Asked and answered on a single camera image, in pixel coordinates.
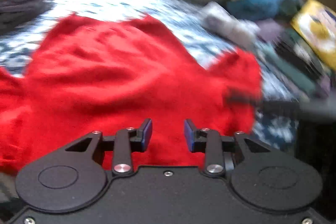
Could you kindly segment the red knit sweater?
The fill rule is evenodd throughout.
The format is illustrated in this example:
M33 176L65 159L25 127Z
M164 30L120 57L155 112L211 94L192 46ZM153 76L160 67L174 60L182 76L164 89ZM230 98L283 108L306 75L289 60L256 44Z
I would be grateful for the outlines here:
M249 133L252 106L226 103L242 91L261 94L251 53L224 53L208 69L151 16L103 22L70 15L47 34L25 75L1 69L1 171L26 164L97 130L112 135L153 121L153 135L135 165L199 165L189 153L183 122L231 136Z

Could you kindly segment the blue white patterned quilt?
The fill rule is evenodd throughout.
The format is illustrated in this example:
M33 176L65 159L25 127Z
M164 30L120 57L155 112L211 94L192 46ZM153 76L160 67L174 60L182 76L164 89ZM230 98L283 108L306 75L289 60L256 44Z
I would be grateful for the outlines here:
M22 77L49 30L75 12L98 20L118 21L149 14L165 24L204 68L233 45L206 31L199 23L199 5L182 0L49 0L52 6L37 18L1 36L1 100L23 96Z

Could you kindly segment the yellow cartoon cushion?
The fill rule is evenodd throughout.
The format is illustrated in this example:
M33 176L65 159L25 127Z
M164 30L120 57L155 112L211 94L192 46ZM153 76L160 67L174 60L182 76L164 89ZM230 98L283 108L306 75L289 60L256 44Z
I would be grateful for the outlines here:
M307 0L290 24L318 58L335 71L335 11L317 0Z

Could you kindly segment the grey folded clothes stack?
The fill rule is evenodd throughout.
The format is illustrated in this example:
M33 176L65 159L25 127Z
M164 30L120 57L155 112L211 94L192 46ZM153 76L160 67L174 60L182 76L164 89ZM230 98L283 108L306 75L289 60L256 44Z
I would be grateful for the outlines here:
M52 6L52 0L1 0L1 35L33 20Z

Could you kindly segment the blue blanket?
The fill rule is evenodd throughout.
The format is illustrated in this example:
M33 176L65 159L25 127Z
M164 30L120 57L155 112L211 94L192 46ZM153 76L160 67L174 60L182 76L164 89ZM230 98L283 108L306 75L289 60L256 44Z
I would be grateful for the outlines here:
M274 18L284 0L228 1L226 10L237 19L259 21Z

